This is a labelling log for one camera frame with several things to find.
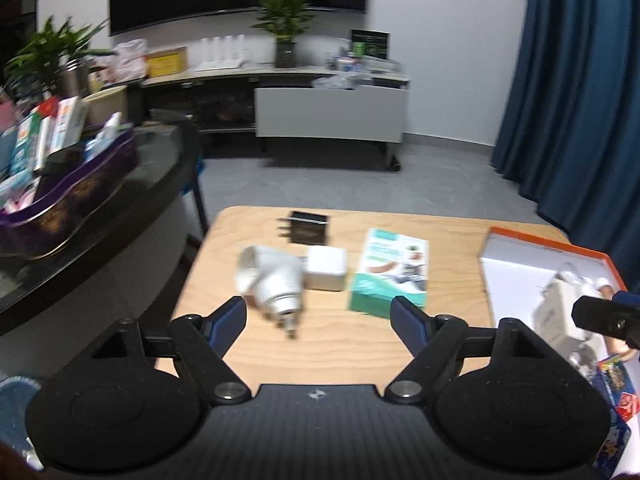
wheel caster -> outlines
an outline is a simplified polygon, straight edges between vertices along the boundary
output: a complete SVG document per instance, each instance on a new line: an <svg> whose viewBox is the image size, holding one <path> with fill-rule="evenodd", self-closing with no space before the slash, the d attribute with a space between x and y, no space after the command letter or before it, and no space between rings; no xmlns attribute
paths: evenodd
<svg viewBox="0 0 640 480"><path fill-rule="evenodd" d="M389 171L393 171L394 173L397 173L398 171L402 170L402 166L400 165L400 162L395 156L391 159L391 162L387 165L386 168Z"/></svg>

wooden table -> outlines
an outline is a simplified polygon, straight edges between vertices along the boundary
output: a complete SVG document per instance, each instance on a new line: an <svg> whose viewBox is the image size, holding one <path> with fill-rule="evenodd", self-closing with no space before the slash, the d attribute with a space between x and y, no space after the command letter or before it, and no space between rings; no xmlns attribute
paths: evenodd
<svg viewBox="0 0 640 480"><path fill-rule="evenodd" d="M279 237L278 218L290 208L234 206L209 229L180 296L174 317L206 316L236 294L238 255L260 244L297 256L306 246ZM356 269L365 234L381 228L423 238L430 244L428 314L453 314L469 325L491 326L478 254L490 226L566 241L559 230L543 225L393 213L309 210L330 216L329 241L348 252ZM386 319L347 310L348 292L307 290L298 338L289 340L273 322L249 309L247 326L225 361L255 392L261 383L375 384L381 391L411 360ZM169 360L159 368L172 371ZM484 365L467 360L465 370Z"/></svg>

white plug adapter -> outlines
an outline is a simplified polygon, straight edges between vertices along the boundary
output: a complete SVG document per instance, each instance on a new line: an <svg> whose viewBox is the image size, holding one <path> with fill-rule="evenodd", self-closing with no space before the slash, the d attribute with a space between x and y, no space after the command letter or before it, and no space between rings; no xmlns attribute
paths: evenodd
<svg viewBox="0 0 640 480"><path fill-rule="evenodd" d="M347 251L340 247L309 246L304 265L305 288L344 290L347 277Z"/></svg>

tv cabinet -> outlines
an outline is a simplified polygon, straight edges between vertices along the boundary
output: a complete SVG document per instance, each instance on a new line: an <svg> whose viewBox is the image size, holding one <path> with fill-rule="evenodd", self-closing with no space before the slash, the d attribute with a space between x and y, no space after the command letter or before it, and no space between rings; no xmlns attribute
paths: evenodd
<svg viewBox="0 0 640 480"><path fill-rule="evenodd" d="M241 66L146 79L148 108L191 114L202 134L255 132L269 137L325 137L377 142L385 167L399 171L410 80L373 74L375 86L355 90L315 89L312 82L335 71L308 66L277 69Z"/></svg>

shelf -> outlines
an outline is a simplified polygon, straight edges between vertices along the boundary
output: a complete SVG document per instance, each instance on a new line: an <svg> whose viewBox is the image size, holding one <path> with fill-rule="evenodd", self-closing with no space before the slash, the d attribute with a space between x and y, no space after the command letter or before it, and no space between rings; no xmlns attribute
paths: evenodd
<svg viewBox="0 0 640 480"><path fill-rule="evenodd" d="M200 126L198 131L201 134L240 134L243 132L254 132L255 124L230 124L229 126Z"/></svg>

